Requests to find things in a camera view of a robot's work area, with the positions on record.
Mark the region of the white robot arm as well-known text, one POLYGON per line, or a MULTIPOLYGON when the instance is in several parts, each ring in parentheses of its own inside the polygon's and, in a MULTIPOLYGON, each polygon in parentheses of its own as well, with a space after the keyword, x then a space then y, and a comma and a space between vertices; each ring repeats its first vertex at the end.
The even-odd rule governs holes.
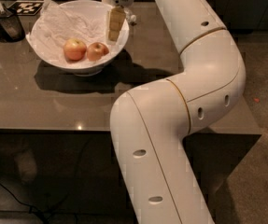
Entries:
POLYGON ((138 224, 214 224, 182 141, 238 103, 244 61, 205 0, 155 2, 184 69, 117 99, 113 146, 138 224))

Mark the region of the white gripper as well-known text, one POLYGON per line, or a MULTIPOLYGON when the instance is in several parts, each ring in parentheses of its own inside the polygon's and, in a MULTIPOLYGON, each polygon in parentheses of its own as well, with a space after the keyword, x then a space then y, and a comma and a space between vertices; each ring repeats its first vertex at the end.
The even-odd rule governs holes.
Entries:
POLYGON ((102 2, 116 6, 107 13, 107 38, 109 41, 116 42, 126 19, 124 7, 129 7, 134 0, 102 0, 102 2))

